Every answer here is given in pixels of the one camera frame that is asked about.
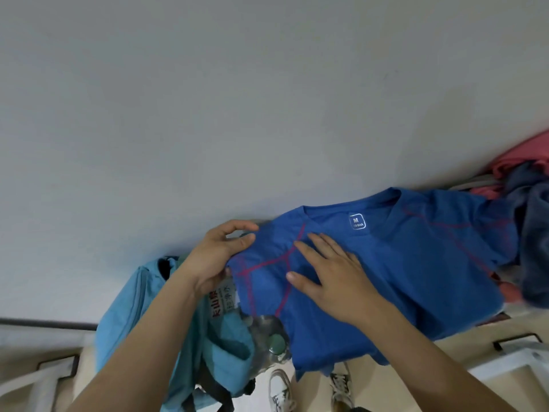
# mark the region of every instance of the dark blue clothing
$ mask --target dark blue clothing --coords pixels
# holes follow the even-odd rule
[[[359,258],[382,296],[430,339],[466,330],[503,305],[491,271],[517,255],[512,208],[464,192],[389,188],[325,207],[299,207],[261,227],[229,266],[250,315],[276,315],[291,340],[298,375],[371,354],[359,330],[321,311],[285,279],[289,270],[319,283],[293,241],[324,232]]]
[[[508,175],[504,196],[516,208],[523,298],[549,308],[549,177],[525,162]]]

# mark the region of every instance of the gray cloth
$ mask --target gray cloth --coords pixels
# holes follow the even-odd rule
[[[472,188],[480,188],[482,186],[501,185],[491,173],[487,175],[479,175],[474,178],[467,179],[466,181],[460,181],[458,184],[449,188],[450,191],[466,191]]]
[[[516,209],[524,300],[549,308],[549,177],[525,162],[507,177],[504,197]]]

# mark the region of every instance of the right hand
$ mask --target right hand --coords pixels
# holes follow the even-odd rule
[[[295,242],[299,252],[307,259],[319,276],[318,285],[303,275],[288,272],[288,281],[309,296],[327,314],[337,320],[358,326],[372,308],[387,303],[362,269],[353,253],[344,251],[325,234],[308,234],[315,251],[303,242]]]

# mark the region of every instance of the shoe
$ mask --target shoe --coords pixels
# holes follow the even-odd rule
[[[355,407],[351,373],[347,363],[335,363],[334,369],[330,373],[330,386],[332,386],[332,410],[334,410],[335,402],[343,402],[350,409]]]
[[[297,406],[290,379],[282,369],[273,370],[269,379],[269,403],[272,412],[291,412]]]

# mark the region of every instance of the left hand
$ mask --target left hand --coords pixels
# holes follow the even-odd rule
[[[255,241],[255,234],[240,238],[226,237],[239,229],[257,231],[259,227],[251,221],[231,220],[212,228],[177,269],[182,275],[193,278],[197,298],[216,289],[228,273],[225,265],[229,258],[247,249]]]

